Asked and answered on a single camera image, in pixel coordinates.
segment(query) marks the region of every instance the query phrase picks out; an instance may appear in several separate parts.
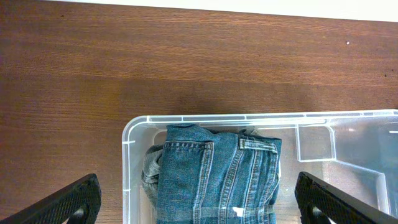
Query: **black plastic part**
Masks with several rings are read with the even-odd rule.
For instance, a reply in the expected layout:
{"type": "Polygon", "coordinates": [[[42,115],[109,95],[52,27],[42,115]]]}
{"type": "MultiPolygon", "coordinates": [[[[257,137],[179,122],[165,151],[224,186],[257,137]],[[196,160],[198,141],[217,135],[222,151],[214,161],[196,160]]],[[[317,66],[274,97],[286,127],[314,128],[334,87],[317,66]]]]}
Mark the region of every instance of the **black plastic part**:
{"type": "Polygon", "coordinates": [[[301,172],[295,197],[302,223],[398,223],[398,220],[344,193],[336,187],[301,172]]]}
{"type": "Polygon", "coordinates": [[[101,207],[101,189],[95,174],[88,174],[43,200],[0,221],[5,223],[92,224],[101,207]]]}

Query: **clear plastic container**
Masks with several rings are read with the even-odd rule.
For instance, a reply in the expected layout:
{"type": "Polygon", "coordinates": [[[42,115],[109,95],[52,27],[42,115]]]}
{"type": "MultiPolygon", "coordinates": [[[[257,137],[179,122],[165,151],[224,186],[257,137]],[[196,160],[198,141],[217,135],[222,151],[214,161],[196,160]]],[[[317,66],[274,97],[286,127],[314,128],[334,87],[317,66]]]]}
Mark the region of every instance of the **clear plastic container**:
{"type": "Polygon", "coordinates": [[[398,110],[319,113],[140,116],[123,131],[123,223],[155,223],[141,187],[142,159],[162,144],[166,125],[195,123],[238,132],[254,128],[282,139],[277,222],[300,223],[294,188],[307,171],[398,217],[398,110]]]}

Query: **wooden table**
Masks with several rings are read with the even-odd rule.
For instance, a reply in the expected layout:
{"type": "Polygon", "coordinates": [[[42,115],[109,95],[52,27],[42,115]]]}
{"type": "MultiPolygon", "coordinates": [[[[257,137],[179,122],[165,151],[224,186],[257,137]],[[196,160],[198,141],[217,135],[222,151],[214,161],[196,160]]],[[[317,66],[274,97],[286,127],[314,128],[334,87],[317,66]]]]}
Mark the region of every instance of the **wooden table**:
{"type": "Polygon", "coordinates": [[[94,172],[98,223],[121,223],[121,134],[142,114],[398,106],[398,23],[0,7],[0,219],[94,172]]]}

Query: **folded jeans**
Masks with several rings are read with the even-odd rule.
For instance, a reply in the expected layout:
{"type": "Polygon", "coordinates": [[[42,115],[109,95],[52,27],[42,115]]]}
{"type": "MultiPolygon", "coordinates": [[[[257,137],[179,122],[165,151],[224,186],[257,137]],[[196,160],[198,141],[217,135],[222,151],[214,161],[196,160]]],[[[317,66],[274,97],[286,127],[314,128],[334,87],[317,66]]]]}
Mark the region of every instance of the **folded jeans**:
{"type": "Polygon", "coordinates": [[[281,144],[194,124],[168,126],[163,147],[147,152],[142,174],[157,223],[276,223],[281,144]]]}

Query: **brown wooden surface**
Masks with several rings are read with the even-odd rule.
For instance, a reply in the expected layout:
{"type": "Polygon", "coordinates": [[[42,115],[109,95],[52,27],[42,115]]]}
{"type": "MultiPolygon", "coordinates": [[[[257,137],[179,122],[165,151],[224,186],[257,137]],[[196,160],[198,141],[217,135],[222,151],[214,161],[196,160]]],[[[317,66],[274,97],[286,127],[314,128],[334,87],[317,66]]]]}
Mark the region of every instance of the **brown wooden surface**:
{"type": "Polygon", "coordinates": [[[0,7],[0,219],[94,172],[98,223],[121,223],[121,133],[142,114],[398,106],[398,23],[0,7]]]}

